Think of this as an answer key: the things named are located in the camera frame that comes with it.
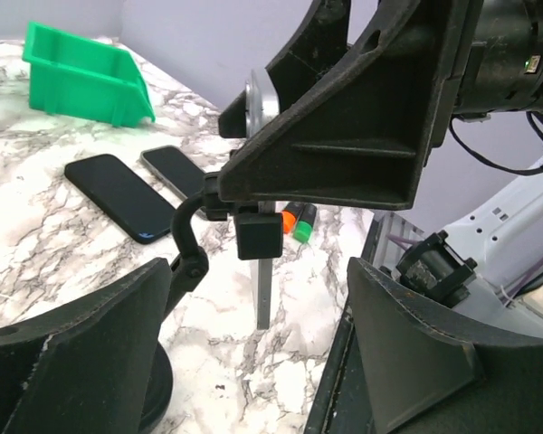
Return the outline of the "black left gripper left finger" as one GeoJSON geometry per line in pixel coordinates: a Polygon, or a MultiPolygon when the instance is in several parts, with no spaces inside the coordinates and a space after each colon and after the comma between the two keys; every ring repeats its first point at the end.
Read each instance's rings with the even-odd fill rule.
{"type": "Polygon", "coordinates": [[[104,288],[0,328],[0,433],[149,433],[170,401],[158,343],[170,268],[147,264],[104,288]]]}

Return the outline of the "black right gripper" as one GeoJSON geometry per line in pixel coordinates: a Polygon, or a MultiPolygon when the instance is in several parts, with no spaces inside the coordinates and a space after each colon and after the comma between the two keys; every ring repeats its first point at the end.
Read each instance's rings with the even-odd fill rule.
{"type": "Polygon", "coordinates": [[[454,112],[543,113],[543,1],[486,1],[454,112]]]}

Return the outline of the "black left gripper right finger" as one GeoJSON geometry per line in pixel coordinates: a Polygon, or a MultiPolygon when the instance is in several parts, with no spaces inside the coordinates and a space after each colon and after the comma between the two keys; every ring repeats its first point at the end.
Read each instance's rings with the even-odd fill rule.
{"type": "Polygon", "coordinates": [[[375,433],[543,433],[543,338],[486,325],[360,258],[348,293],[375,433]]]}

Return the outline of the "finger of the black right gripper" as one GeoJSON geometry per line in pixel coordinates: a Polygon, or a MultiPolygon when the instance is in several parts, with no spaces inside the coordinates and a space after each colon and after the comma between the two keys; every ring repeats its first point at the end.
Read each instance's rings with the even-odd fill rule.
{"type": "Polygon", "coordinates": [[[300,26],[266,66],[279,97],[289,109],[348,51],[350,0],[314,1],[300,26]]]}
{"type": "Polygon", "coordinates": [[[383,1],[304,97],[224,166],[226,202],[401,211],[443,142],[475,31],[472,1],[383,1]]]}

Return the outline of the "black round-base phone stand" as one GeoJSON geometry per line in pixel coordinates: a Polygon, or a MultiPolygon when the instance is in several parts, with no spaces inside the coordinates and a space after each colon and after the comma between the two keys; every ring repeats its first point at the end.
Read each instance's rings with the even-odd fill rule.
{"type": "Polygon", "coordinates": [[[225,222],[232,216],[238,258],[251,260],[255,324],[258,330],[271,325],[272,262],[282,254],[282,217],[274,202],[223,202],[219,197],[218,173],[206,173],[203,189],[176,208],[170,231],[178,248],[171,263],[171,283],[166,313],[193,292],[209,270],[205,249],[200,247],[192,229],[196,213],[211,222],[225,222]]]}

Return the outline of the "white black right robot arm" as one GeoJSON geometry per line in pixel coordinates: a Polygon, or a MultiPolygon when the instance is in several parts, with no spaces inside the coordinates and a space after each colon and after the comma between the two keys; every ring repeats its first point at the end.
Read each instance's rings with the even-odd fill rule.
{"type": "MultiPolygon", "coordinates": [[[[350,4],[316,1],[223,111],[243,138],[228,202],[303,201],[399,211],[456,121],[525,113],[543,141],[543,1],[382,1],[347,44],[350,4]]],[[[474,319],[543,335],[512,305],[543,267],[543,156],[476,210],[411,249],[401,280],[474,319]]]]}

